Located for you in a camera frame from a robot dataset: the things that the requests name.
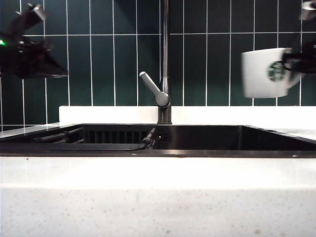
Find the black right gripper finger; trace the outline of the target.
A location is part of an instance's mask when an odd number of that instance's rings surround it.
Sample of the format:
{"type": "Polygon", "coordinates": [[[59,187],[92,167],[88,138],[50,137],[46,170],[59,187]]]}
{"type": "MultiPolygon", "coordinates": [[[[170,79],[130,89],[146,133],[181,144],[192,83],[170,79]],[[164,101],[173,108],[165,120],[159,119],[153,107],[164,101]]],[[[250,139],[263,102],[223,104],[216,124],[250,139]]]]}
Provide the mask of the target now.
{"type": "Polygon", "coordinates": [[[292,48],[285,48],[282,61],[289,61],[289,60],[304,60],[305,55],[303,53],[293,53],[292,48]]]}
{"type": "Polygon", "coordinates": [[[282,65],[286,70],[292,72],[306,73],[307,70],[307,64],[298,59],[283,60],[282,65]]]}

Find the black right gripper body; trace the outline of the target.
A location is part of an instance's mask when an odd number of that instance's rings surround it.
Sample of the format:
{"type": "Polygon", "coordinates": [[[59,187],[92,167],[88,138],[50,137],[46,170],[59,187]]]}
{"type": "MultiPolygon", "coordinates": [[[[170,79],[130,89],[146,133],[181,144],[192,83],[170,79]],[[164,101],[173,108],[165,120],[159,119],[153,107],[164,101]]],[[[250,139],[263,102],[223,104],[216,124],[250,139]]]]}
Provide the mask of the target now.
{"type": "Polygon", "coordinates": [[[305,56],[304,71],[306,74],[316,73],[316,42],[310,41],[303,45],[302,53],[305,56]]]}

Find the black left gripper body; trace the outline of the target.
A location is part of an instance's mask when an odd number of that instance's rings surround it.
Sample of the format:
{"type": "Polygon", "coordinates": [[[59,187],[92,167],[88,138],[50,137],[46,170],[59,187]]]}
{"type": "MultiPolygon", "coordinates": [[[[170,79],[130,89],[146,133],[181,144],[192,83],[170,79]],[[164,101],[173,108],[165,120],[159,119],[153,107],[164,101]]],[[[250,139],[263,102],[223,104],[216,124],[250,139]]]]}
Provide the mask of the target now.
{"type": "Polygon", "coordinates": [[[23,78],[23,64],[34,55],[49,53],[52,50],[50,41],[40,42],[29,37],[14,34],[0,34],[0,73],[23,78]]]}

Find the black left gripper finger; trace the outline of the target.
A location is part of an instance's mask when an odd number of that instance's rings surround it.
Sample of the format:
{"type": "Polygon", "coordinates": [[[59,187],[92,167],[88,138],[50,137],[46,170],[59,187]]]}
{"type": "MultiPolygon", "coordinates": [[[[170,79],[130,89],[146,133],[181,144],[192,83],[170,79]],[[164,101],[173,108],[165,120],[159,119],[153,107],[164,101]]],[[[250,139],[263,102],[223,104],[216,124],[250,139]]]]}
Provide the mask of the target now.
{"type": "Polygon", "coordinates": [[[62,67],[49,53],[34,55],[23,64],[23,78],[62,78],[68,70],[62,67]]]}

